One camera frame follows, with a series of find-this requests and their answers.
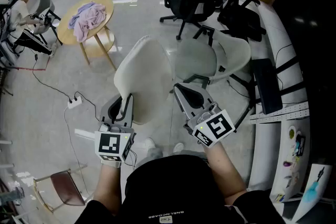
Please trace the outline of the white cloth garment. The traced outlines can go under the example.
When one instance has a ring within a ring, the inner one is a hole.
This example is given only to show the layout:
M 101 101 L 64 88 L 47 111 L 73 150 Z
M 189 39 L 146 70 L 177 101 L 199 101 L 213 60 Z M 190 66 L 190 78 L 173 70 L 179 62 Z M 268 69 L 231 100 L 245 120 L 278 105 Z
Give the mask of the white cloth garment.
M 160 42 L 151 36 L 139 39 L 120 63 L 114 85 L 123 99 L 133 96 L 134 123 L 150 122 L 165 105 L 173 86 L 171 63 Z

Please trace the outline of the pink and purple cloth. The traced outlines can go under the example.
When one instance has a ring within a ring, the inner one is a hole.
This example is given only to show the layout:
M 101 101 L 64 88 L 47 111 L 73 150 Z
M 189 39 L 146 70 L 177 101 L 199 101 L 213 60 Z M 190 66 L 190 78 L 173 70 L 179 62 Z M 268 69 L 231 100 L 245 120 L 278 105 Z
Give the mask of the pink and purple cloth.
M 106 7 L 96 2 L 89 2 L 78 8 L 68 22 L 68 29 L 73 29 L 77 42 L 87 39 L 89 30 L 97 28 L 106 18 Z

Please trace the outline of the person's left forearm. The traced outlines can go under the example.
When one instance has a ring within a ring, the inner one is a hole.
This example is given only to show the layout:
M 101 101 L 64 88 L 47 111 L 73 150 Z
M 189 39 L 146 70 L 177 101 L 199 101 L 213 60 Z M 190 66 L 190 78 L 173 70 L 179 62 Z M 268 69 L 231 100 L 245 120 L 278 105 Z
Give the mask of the person's left forearm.
M 114 216 L 122 205 L 121 169 L 102 164 L 93 199 L 103 204 Z

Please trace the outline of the person's right forearm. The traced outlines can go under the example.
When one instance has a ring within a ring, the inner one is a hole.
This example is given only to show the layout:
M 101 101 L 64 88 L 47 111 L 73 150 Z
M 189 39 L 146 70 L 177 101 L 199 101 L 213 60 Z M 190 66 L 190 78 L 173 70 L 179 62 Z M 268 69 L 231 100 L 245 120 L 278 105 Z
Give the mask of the person's right forearm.
M 231 162 L 221 142 L 211 148 L 203 146 L 215 182 L 227 205 L 233 205 L 235 200 L 247 193 L 246 185 Z

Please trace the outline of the person's left white shoe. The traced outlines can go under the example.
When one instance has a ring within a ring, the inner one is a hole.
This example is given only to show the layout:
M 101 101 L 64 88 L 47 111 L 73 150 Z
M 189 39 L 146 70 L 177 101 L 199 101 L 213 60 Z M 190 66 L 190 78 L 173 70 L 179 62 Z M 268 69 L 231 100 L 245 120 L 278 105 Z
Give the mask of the person's left white shoe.
M 148 152 L 152 148 L 156 148 L 155 142 L 151 138 L 147 138 L 145 140 L 145 149 Z

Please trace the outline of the pale grey fabric chair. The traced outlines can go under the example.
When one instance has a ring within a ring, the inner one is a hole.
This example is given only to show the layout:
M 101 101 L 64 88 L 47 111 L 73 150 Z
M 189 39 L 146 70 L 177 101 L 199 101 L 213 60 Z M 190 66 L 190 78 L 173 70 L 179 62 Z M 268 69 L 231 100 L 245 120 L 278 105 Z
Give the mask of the pale grey fabric chair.
M 207 86 L 232 78 L 255 100 L 255 83 L 235 75 L 251 60 L 247 41 L 227 35 L 224 31 L 202 26 L 195 36 L 181 42 L 177 52 L 175 74 L 181 83 L 190 83 L 206 90 Z

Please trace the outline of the blue fluffy duster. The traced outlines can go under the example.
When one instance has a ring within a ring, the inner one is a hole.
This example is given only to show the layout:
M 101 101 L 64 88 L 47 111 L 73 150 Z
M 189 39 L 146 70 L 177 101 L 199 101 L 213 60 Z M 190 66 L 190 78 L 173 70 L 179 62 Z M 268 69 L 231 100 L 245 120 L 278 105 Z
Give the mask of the blue fluffy duster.
M 319 171 L 317 180 L 315 180 L 309 189 L 305 192 L 303 199 L 305 202 L 312 202 L 314 199 L 317 198 L 317 187 L 319 185 L 319 180 L 324 173 L 324 167 Z

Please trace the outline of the person's black shirt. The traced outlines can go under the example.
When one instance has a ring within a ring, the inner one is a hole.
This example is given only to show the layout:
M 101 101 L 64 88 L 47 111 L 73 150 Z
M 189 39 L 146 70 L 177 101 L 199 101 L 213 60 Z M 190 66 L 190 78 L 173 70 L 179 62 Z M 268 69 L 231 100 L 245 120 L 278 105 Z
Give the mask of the person's black shirt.
M 149 161 L 127 179 L 125 200 L 113 215 L 90 201 L 75 224 L 285 224 L 264 191 L 228 206 L 208 164 L 197 156 Z

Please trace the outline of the round wooden side table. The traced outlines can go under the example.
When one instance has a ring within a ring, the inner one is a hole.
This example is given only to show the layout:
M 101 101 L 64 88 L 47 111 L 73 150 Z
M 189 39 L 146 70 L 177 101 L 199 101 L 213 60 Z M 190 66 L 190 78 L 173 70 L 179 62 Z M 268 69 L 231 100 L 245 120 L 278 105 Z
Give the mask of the round wooden side table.
M 91 1 L 106 7 L 106 18 L 98 27 L 88 32 L 85 41 L 78 43 L 74 36 L 74 31 L 68 29 L 68 22 L 73 15 L 77 14 L 79 7 Z M 114 34 L 107 27 L 107 23 L 111 19 L 113 11 L 114 3 L 112 0 L 81 0 L 69 8 L 66 14 L 63 15 L 57 27 L 57 37 L 64 45 L 79 45 L 87 63 L 90 63 L 88 56 L 105 56 L 112 67 L 115 68 L 115 65 L 108 54 L 108 51 L 114 44 Z

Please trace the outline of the white power strip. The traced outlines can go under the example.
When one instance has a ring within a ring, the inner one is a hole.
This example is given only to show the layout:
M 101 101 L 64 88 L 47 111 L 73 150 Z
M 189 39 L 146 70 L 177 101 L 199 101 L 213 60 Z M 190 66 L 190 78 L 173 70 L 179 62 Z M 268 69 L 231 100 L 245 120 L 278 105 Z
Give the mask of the white power strip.
M 82 104 L 81 96 L 75 97 L 74 99 L 68 101 L 68 109 L 73 109 Z

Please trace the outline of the brown seat chair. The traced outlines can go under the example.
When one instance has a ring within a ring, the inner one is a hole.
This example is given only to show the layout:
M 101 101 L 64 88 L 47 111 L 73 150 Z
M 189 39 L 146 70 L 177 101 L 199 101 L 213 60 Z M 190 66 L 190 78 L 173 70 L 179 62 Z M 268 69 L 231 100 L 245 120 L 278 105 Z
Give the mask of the brown seat chair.
M 71 170 L 64 170 L 57 173 L 54 173 L 49 176 L 45 176 L 42 178 L 35 179 L 33 178 L 33 190 L 34 193 L 38 199 L 38 201 L 41 203 L 41 205 L 51 214 L 53 214 L 56 210 L 61 208 L 64 205 L 67 206 L 85 206 L 89 199 L 92 197 L 92 194 L 89 195 L 86 199 L 84 199 L 73 180 L 71 174 L 74 174 L 76 172 L 81 172 L 84 168 L 86 168 L 87 165 L 79 166 L 77 169 Z M 52 206 L 47 205 L 47 203 L 42 198 L 37 183 L 42 182 L 44 180 L 50 179 L 51 183 L 58 195 L 58 197 L 61 200 L 61 204 L 55 208 Z

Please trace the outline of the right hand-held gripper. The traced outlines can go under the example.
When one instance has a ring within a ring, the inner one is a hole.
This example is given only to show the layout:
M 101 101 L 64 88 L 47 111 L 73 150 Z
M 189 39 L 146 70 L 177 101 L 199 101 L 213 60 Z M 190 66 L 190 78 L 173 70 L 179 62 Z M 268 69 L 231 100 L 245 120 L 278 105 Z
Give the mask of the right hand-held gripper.
M 181 111 L 189 119 L 188 132 L 205 147 L 213 147 L 236 130 L 227 111 L 220 109 L 205 89 L 190 83 L 176 83 L 173 92 Z

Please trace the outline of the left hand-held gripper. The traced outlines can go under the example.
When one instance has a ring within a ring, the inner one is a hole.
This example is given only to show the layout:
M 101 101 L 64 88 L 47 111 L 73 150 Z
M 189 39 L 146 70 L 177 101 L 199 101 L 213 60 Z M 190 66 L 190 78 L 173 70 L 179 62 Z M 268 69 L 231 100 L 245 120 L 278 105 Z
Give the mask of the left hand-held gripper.
M 122 97 L 115 95 L 101 109 L 100 122 L 103 122 L 98 131 L 94 133 L 95 154 L 103 162 L 125 163 L 134 143 L 136 132 L 132 127 L 134 97 L 129 94 L 123 110 Z

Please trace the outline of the large black monitor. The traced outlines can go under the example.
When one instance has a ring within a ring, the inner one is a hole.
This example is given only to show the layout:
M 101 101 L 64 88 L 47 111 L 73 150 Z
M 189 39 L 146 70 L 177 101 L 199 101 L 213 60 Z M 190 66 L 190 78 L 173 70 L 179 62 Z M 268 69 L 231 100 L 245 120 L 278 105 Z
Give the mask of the large black monitor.
M 298 57 L 310 110 L 312 163 L 336 165 L 336 0 L 275 0 Z

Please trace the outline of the black stand tray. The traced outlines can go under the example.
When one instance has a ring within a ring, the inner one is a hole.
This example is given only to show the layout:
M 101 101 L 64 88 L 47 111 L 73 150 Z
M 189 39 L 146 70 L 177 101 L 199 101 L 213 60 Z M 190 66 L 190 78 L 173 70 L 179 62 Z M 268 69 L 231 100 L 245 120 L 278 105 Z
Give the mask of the black stand tray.
M 270 59 L 252 60 L 263 114 L 271 114 L 282 109 L 282 99 L 275 69 Z

